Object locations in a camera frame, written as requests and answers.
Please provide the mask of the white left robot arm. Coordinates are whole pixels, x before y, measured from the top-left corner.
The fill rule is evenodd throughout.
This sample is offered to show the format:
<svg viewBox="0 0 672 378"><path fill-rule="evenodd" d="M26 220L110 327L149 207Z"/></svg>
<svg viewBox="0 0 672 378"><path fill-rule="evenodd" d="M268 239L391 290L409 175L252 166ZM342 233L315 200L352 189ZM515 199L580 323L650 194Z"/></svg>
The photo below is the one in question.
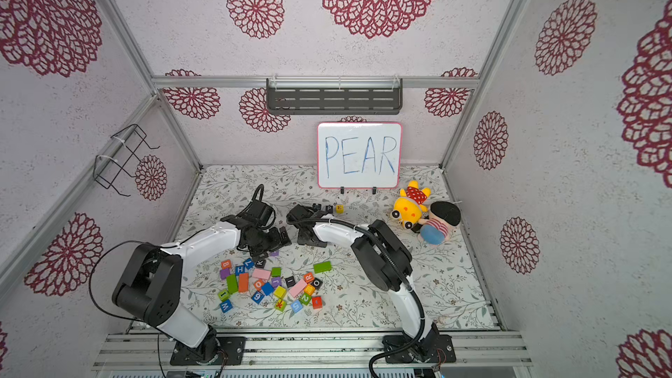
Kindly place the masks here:
<svg viewBox="0 0 672 378"><path fill-rule="evenodd" d="M247 245L253 262L291 244L285 227L266 227L259 211L229 215L179 243L140 243L112 293L115 306L176 341L173 365L232 363L215 329L180 302L182 276L199 264Z"/></svg>

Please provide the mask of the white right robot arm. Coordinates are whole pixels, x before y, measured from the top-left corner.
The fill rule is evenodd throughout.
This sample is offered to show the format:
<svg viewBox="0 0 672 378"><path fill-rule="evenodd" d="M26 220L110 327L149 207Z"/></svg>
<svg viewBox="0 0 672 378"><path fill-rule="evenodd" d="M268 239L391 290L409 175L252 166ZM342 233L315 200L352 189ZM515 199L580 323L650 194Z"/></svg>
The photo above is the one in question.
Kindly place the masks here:
<svg viewBox="0 0 672 378"><path fill-rule="evenodd" d="M370 369L380 360L456 361L451 336L439 332L416 292L411 252L385 222L357 225L302 205L294 206L286 220L299 230L303 245L327 243L352 250L369 281L390 297L403 332L383 338L383 352L369 360Z"/></svg>

